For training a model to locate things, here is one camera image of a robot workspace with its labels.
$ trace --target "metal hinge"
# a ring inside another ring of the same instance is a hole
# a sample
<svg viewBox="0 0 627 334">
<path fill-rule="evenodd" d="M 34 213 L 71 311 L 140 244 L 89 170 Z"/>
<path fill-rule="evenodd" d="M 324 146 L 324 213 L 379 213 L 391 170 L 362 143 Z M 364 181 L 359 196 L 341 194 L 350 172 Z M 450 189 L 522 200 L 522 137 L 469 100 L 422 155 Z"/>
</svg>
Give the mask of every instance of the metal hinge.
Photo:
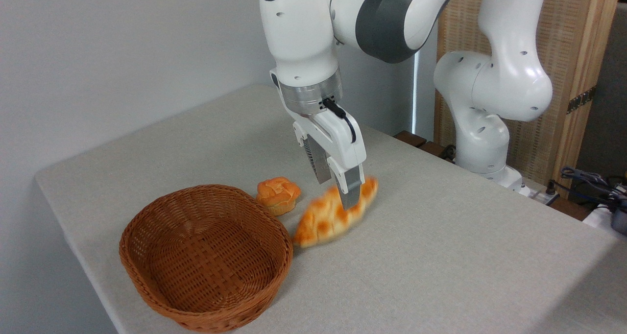
<svg viewBox="0 0 627 334">
<path fill-rule="evenodd" d="M 586 92 L 578 95 L 574 99 L 571 99 L 568 102 L 568 111 L 567 114 L 575 111 L 576 109 L 584 106 L 587 102 L 591 101 L 594 98 L 594 93 L 596 92 L 596 86 L 588 89 Z"/>
</svg>

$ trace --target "woven rattan panel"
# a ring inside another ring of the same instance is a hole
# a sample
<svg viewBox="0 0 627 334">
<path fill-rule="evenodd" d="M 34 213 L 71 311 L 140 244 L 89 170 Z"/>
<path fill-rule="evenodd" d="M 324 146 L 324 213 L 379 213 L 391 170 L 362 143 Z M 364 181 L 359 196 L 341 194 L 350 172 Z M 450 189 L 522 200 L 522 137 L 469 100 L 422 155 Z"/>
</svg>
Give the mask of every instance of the woven rattan panel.
<svg viewBox="0 0 627 334">
<path fill-rule="evenodd" d="M 437 55 L 472 50 L 490 53 L 488 39 L 479 31 L 477 16 L 482 0 L 451 0 L 439 20 Z M 574 68 L 590 0 L 544 0 L 537 31 L 540 61 L 553 82 L 551 106 L 533 122 L 508 121 L 510 149 L 507 163 L 526 178 L 544 184 L 555 164 L 558 138 L 573 86 Z M 437 94 L 435 140 L 455 144 L 450 111 Z"/>
</svg>

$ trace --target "wicker basket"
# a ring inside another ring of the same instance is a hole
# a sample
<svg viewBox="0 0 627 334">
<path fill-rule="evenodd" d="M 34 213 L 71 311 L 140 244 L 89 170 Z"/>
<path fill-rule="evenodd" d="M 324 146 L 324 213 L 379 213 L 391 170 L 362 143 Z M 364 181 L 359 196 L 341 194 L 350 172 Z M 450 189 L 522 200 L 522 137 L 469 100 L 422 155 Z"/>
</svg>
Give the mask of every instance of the wicker basket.
<svg viewBox="0 0 627 334">
<path fill-rule="evenodd" d="M 255 320 L 287 276 L 285 227 L 235 187 L 201 185 L 162 196 L 127 225 L 120 258 L 144 301 L 197 332 Z"/>
</svg>

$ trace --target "white wall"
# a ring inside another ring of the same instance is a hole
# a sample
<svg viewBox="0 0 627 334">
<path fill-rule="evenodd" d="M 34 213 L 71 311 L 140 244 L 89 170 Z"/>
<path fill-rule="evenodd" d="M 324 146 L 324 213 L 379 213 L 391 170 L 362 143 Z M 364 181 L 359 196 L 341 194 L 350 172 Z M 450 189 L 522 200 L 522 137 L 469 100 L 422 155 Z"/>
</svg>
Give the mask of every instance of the white wall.
<svg viewBox="0 0 627 334">
<path fill-rule="evenodd" d="M 360 122 L 409 129 L 398 66 L 344 48 L 340 63 Z M 0 0 L 0 333 L 114 332 L 35 172 L 270 84 L 273 66 L 257 0 Z"/>
</svg>

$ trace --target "bread roll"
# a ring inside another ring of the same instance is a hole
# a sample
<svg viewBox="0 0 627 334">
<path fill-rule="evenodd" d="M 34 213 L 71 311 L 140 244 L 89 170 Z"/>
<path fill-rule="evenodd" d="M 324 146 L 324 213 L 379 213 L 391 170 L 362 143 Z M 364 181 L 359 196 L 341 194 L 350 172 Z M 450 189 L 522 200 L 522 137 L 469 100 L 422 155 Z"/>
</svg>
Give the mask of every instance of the bread roll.
<svg viewBox="0 0 627 334">
<path fill-rule="evenodd" d="M 279 176 L 260 182 L 257 185 L 258 202 L 268 208 L 273 216 L 283 215 L 296 205 L 300 188 L 285 177 Z"/>
</svg>

